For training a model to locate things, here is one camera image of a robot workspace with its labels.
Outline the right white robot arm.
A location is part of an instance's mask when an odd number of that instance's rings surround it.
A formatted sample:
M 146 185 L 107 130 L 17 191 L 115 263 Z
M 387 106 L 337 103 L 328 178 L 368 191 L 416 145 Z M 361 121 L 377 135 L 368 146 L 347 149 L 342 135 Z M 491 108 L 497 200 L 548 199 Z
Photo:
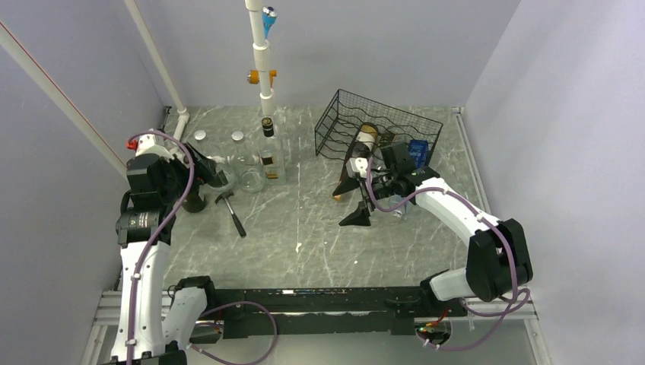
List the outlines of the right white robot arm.
M 520 295 L 520 288 L 532 280 L 532 266 L 522 225 L 501 221 L 477 208 L 452 189 L 430 167 L 417 167 L 404 143 L 384 149 L 385 167 L 373 172 L 373 155 L 357 142 L 348 150 L 342 179 L 335 195 L 360 189 L 357 209 L 340 221 L 340 226 L 369 227 L 372 211 L 394 211 L 410 203 L 439 218 L 464 242 L 465 267 L 443 271 L 421 282 L 419 305 L 429 316 L 446 309 L 449 300 L 467 297 L 490 302 L 507 302 Z M 381 199 L 399 196 L 400 202 L 387 208 Z

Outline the clear bottle dark label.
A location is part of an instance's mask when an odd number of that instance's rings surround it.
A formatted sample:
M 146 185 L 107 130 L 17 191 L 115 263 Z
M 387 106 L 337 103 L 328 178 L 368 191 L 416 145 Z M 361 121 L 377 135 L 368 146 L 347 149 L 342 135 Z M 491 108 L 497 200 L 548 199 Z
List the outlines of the clear bottle dark label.
M 256 146 L 241 131 L 233 132 L 231 138 L 234 143 L 232 165 L 240 190 L 248 193 L 262 191 L 265 174 Z

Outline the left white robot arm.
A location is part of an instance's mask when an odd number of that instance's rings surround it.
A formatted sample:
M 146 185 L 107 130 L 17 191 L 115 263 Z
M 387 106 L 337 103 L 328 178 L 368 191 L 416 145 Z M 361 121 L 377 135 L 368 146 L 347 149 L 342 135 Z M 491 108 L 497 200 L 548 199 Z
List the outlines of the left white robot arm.
M 116 221 L 122 297 L 109 362 L 184 364 L 197 320 L 211 318 L 219 299 L 209 276 L 184 278 L 164 315 L 164 272 L 176 213 L 202 200 L 201 186 L 218 179 L 216 163 L 190 144 L 172 153 L 156 141 L 132 143 L 136 154 L 126 164 L 129 189 Z

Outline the dark gold-foil wine bottle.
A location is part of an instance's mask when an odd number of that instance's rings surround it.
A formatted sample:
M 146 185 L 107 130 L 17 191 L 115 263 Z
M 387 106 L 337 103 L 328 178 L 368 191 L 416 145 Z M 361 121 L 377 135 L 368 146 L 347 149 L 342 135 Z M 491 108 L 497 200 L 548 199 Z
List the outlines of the dark gold-foil wine bottle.
M 373 146 L 378 139 L 378 135 L 379 135 L 378 128 L 373 123 L 364 122 L 363 124 L 361 124 L 356 135 L 353 137 L 351 143 L 349 144 L 348 150 L 345 154 L 341 175 L 348 175 L 345 167 L 349 158 L 351 157 L 368 158 L 371 155 L 373 151 Z M 336 201 L 341 200 L 341 198 L 334 198 L 334 199 Z

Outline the clear bottle silver cap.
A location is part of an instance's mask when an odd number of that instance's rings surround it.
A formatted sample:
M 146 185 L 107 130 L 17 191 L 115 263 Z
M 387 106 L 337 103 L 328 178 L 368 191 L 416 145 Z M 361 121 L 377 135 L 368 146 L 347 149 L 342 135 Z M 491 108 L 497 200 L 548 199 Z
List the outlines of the clear bottle silver cap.
M 227 190 L 232 190 L 237 181 L 237 176 L 229 164 L 227 153 L 215 142 L 210 141 L 204 130 L 194 132 L 192 142 L 197 151 L 216 163 L 216 173 L 223 173 L 225 176 L 226 182 L 213 182 L 210 184 L 213 191 L 222 193 Z

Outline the clear square bottle black cap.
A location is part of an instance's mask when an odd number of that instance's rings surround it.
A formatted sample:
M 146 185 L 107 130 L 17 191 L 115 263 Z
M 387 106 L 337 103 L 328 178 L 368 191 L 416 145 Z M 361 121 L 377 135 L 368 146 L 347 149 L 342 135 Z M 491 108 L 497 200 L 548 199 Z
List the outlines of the clear square bottle black cap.
M 271 184 L 284 185 L 286 171 L 282 141 L 276 134 L 275 125 L 270 117 L 262 118 L 261 126 L 263 138 L 259 152 L 265 177 Z

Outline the clear slim bottle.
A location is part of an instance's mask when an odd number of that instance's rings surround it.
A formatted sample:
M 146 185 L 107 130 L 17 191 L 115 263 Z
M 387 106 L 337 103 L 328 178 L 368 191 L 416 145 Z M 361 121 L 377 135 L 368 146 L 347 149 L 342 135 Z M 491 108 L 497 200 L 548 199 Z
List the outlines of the clear slim bottle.
M 405 136 L 397 134 L 391 131 L 385 131 L 378 140 L 377 148 L 381 151 L 382 149 L 390 146 L 391 144 L 397 144 L 405 142 Z

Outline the dark green wine bottle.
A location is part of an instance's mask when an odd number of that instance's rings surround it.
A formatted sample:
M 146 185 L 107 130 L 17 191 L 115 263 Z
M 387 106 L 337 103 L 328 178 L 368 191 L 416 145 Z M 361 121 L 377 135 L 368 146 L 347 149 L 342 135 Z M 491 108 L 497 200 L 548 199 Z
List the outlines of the dark green wine bottle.
M 182 207 L 183 209 L 191 214 L 199 213 L 203 211 L 207 206 L 207 202 L 202 194 L 199 185 L 193 186 L 183 200 Z

